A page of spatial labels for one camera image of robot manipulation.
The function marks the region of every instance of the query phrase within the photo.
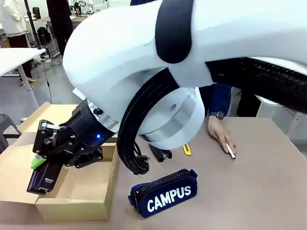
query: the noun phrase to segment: watch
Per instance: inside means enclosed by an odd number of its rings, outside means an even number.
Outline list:
[[[209,116],[216,116],[217,119],[222,120],[225,116],[223,111],[217,111],[217,112],[211,112],[209,113]]]

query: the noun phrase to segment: navy blue pencil case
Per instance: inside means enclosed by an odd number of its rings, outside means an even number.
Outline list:
[[[150,183],[131,188],[128,199],[142,217],[147,218],[197,194],[197,174],[182,169]]]

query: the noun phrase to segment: box lid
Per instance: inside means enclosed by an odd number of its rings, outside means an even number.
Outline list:
[[[77,107],[76,104],[50,104],[45,102],[34,113],[31,114],[23,123],[18,126],[19,131],[36,132],[41,119],[48,120],[55,125],[67,122],[72,111]]]
[[[26,191],[33,172],[32,148],[11,145],[0,155],[0,200],[35,204],[39,196]]]

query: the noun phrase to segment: yellow box cutter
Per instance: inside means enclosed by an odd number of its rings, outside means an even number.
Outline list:
[[[188,144],[185,144],[182,146],[183,147],[183,150],[184,150],[184,153],[187,155],[187,156],[190,156],[192,153],[191,153],[191,149],[190,149],[190,146]]]

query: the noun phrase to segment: zipper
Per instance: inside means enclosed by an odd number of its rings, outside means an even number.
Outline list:
[[[189,176],[193,176],[193,174],[188,170],[178,171],[168,176],[162,177],[158,180],[152,181],[143,187],[138,188],[137,190],[134,191],[134,200],[135,200],[136,207],[139,206],[139,202],[142,199],[142,197],[148,194],[149,192],[151,192],[152,190],[160,186],[163,186],[167,183],[170,183],[170,182],[173,182],[173,181],[185,178],[185,177],[189,177]]]

